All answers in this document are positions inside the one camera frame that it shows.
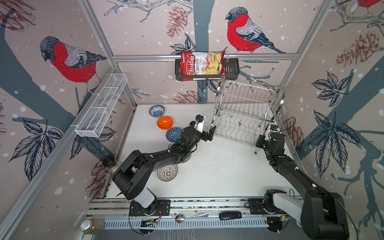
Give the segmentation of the stainless steel dish rack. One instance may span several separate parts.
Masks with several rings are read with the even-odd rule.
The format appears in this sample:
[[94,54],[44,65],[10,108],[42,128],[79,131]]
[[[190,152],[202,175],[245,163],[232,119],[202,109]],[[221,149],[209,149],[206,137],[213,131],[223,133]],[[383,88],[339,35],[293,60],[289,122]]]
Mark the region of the stainless steel dish rack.
[[215,135],[256,147],[259,136],[266,136],[285,101],[285,86],[277,88],[219,80],[214,117]]

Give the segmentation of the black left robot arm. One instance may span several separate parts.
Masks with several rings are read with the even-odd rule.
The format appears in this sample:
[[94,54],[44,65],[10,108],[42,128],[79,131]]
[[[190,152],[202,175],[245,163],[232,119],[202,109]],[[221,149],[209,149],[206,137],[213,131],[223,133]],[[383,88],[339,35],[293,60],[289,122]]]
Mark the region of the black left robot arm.
[[188,161],[199,141],[213,140],[215,130],[214,126],[209,132],[200,132],[195,126],[189,126],[182,130],[181,138],[166,150],[145,154],[139,150],[133,151],[112,176],[120,194],[152,213],[156,208],[157,198],[146,188],[152,172]]

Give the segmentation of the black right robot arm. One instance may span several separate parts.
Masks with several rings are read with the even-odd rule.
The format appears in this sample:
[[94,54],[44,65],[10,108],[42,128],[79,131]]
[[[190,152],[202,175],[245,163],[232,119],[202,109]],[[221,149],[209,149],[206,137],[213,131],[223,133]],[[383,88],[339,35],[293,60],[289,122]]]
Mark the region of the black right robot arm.
[[265,152],[269,165],[301,197],[295,199],[285,191],[267,190],[263,201],[264,210],[267,213],[275,213],[277,210],[287,213],[300,223],[304,233],[312,240],[349,239],[347,213],[342,197],[316,184],[285,155],[285,136],[272,132],[266,140],[264,135],[260,135],[256,146]]

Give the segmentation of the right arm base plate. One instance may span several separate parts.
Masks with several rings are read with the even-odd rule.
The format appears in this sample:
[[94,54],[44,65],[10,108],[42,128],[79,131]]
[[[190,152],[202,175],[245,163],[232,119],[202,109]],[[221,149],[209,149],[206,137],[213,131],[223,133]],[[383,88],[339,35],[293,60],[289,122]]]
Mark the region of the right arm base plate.
[[264,199],[262,198],[248,199],[245,206],[250,210],[251,215],[268,215],[269,214],[265,210]]

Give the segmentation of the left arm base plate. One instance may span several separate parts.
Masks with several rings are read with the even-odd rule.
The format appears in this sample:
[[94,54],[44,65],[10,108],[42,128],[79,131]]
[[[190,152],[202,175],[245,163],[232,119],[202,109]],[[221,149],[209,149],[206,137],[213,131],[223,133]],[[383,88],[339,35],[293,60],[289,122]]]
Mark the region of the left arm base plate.
[[170,214],[170,200],[159,200],[156,199],[149,207],[144,208],[135,200],[132,200],[130,204],[130,217],[159,217],[168,216]]

